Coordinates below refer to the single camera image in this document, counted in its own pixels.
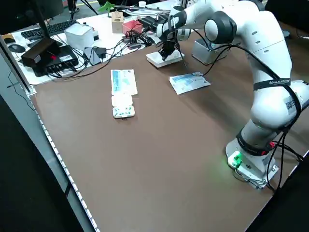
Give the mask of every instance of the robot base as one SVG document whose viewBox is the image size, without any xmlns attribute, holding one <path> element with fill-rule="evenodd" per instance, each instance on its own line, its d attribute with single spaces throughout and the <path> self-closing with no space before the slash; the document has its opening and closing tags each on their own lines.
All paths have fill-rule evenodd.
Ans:
<svg viewBox="0 0 309 232">
<path fill-rule="evenodd" d="M 261 164 L 263 169 L 267 169 L 268 161 L 270 158 L 269 154 L 262 157 L 252 156 L 240 147 L 236 138 L 226 146 L 225 151 L 227 155 L 227 163 L 231 168 L 235 169 L 238 158 L 241 159 L 242 164 L 237 169 L 237 172 L 244 180 L 248 181 L 256 189 L 263 189 L 266 186 L 266 172 L 264 172 L 265 174 L 263 175 L 258 175 L 257 173 L 259 173 L 258 167 L 260 167 Z M 268 178 L 271 180 L 279 170 L 279 167 L 275 165 L 274 158 L 270 163 L 269 169 L 270 172 L 268 173 Z"/>
</svg>

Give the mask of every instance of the wooden block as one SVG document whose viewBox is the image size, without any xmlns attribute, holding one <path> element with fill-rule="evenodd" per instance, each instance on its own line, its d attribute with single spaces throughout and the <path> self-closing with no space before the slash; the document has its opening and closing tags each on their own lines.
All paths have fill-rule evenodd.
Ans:
<svg viewBox="0 0 309 232">
<path fill-rule="evenodd" d="M 122 24 L 124 23 L 124 16 L 122 12 L 112 12 L 112 32 L 122 33 Z"/>
</svg>

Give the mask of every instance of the white container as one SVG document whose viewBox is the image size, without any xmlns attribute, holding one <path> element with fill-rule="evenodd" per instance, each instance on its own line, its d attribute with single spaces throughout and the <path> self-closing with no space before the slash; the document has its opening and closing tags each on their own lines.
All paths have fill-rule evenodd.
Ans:
<svg viewBox="0 0 309 232">
<path fill-rule="evenodd" d="M 78 50 L 91 47 L 94 43 L 92 27 L 75 23 L 64 31 L 67 44 Z"/>
<path fill-rule="evenodd" d="M 139 1 L 139 7 L 146 7 L 146 2 L 145 1 Z"/>
</svg>

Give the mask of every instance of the red object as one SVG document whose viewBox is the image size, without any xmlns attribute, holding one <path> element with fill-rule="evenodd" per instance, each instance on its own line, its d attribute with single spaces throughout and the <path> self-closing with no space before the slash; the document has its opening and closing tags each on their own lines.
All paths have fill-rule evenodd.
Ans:
<svg viewBox="0 0 309 232">
<path fill-rule="evenodd" d="M 139 33 L 141 33 L 143 31 L 143 26 L 141 23 L 139 23 L 138 21 L 132 20 L 130 22 L 127 23 L 123 23 L 122 24 L 122 32 L 123 34 L 126 34 L 127 31 L 130 30 L 135 30 Z"/>
<path fill-rule="evenodd" d="M 269 145 L 274 148 L 275 147 L 275 143 L 274 142 L 270 142 Z"/>
</svg>

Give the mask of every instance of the computer mouse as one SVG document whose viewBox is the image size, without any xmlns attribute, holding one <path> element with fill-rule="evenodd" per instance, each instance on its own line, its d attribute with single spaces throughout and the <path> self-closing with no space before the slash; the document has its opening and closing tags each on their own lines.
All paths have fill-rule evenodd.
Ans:
<svg viewBox="0 0 309 232">
<path fill-rule="evenodd" d="M 11 52 L 23 53 L 26 51 L 23 46 L 18 44 L 11 44 L 10 46 L 8 46 L 8 48 Z"/>
<path fill-rule="evenodd" d="M 15 43 L 15 39 L 13 39 L 13 38 L 5 38 L 4 41 L 5 41 L 6 44 Z"/>
</svg>

